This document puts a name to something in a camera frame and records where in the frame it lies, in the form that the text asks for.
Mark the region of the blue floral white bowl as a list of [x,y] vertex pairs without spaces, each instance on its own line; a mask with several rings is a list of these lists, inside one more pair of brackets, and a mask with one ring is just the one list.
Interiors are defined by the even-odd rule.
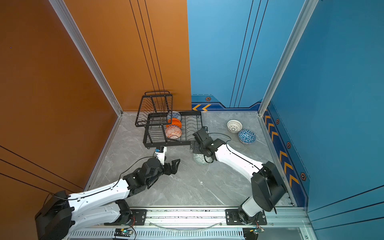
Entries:
[[181,121],[182,120],[182,115],[179,112],[176,112],[176,111],[169,112],[167,114],[167,120],[169,121],[171,119],[178,119],[179,121]]

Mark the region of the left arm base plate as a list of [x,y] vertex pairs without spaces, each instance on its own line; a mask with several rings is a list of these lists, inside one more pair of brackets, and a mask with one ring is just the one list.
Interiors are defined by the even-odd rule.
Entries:
[[144,226],[147,217],[146,209],[133,209],[130,213],[122,214],[112,223],[104,223],[105,226]]

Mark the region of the red geometric pattern bowl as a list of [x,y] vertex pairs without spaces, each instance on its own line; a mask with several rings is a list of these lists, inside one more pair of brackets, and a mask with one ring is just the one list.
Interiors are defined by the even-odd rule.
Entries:
[[179,139],[182,136],[182,130],[176,125],[170,125],[165,130],[166,137],[171,140]]

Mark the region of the black wire dish rack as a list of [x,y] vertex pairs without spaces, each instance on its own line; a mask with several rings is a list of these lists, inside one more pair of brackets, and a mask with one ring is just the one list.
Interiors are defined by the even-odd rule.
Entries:
[[203,127],[202,114],[195,111],[179,112],[182,115],[182,136],[171,140],[166,137],[165,130],[167,114],[173,111],[173,95],[169,91],[146,92],[142,96],[135,126],[145,129],[143,144],[146,148],[184,146],[194,141],[193,133]]

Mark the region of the orange plastic bowl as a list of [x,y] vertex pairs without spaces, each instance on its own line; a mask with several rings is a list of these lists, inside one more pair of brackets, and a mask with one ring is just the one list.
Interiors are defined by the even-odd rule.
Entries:
[[167,127],[169,126],[178,126],[179,128],[182,128],[182,122],[177,118],[172,118],[168,120]]

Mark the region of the green geometric pattern bowl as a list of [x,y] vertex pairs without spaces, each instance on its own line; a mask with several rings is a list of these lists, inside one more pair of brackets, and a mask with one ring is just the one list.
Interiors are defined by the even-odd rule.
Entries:
[[207,164],[212,163],[212,158],[210,158],[210,157],[206,157],[206,156],[203,155],[203,154],[194,154],[194,155],[193,155],[193,158],[194,158],[194,161],[195,161],[198,165],[207,165]]

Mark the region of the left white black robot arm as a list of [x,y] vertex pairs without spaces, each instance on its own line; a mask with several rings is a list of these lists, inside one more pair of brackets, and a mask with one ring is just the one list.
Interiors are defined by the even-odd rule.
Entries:
[[174,175],[180,160],[162,163],[150,158],[132,173],[109,185],[68,195],[60,191],[35,215],[40,240],[61,240],[77,230],[99,224],[125,225],[132,218],[127,198],[149,189],[162,175]]

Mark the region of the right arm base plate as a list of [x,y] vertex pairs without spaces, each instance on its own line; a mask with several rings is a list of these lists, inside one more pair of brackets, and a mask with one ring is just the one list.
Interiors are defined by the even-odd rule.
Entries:
[[255,216],[250,217],[244,211],[240,211],[238,209],[226,209],[226,221],[227,225],[235,226],[235,225],[267,225],[267,218],[265,216],[265,212],[258,212]]

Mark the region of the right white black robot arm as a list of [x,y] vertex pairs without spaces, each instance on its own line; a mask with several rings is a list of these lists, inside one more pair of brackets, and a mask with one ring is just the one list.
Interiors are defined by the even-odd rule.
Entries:
[[234,150],[227,142],[213,140],[205,129],[198,130],[193,136],[198,153],[203,155],[204,161],[211,158],[226,164],[249,180],[252,194],[238,208],[242,224],[252,225],[262,211],[276,210],[277,203],[288,189],[274,163],[253,160]]

